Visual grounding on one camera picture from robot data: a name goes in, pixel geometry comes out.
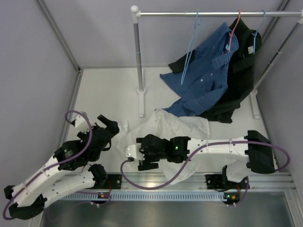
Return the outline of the white shirt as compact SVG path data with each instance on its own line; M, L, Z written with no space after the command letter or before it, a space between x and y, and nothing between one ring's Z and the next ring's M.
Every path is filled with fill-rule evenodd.
M161 168L170 185L180 183L203 168L223 172L228 181L239 183L251 174L248 145L244 137L210 140L208 120L201 117L176 117L156 110L151 117L124 134L116 148L124 166L147 171Z

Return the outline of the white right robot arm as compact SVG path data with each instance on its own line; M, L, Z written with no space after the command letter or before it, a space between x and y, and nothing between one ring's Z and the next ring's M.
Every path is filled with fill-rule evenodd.
M156 169L161 160L175 164L203 161L211 171L221 172L220 182L233 187L251 173L272 174L275 170L271 142L257 131L248 131L244 137L229 140L199 140L179 136L170 140L149 134L137 138L134 158L138 170Z

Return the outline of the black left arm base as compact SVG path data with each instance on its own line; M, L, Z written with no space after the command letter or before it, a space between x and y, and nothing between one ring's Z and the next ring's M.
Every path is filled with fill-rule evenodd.
M108 174L107 178L100 177L94 179L94 185L87 189L119 190L121 189L121 184L122 184L121 174Z

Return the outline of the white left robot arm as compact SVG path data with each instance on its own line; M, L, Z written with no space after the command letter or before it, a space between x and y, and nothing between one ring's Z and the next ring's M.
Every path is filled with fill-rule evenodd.
M49 160L31 177L19 185L5 187L9 200L3 211L6 220L28 220L52 203L84 189L108 187L108 174L96 161L111 148L111 140L119 132L116 121L103 115L104 124L90 123L85 113L78 112L71 125L78 130L77 140L64 142Z

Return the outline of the light blue hanger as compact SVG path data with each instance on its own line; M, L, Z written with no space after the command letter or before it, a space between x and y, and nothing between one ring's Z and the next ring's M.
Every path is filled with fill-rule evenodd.
M194 29L193 29L193 32L192 32L191 40L189 42L189 46L188 46L188 50L187 50L187 54L186 54L184 68L183 68L183 72L182 72L182 76L181 76L181 80L180 80L180 85L181 86L184 83L186 73L187 73L187 69L188 69L188 66L189 66L189 62L190 62L190 59L191 59L191 56L192 56L192 52L194 50L194 44L196 42L196 30L202 22L202 19L198 20L198 15L199 15L199 11L196 13Z

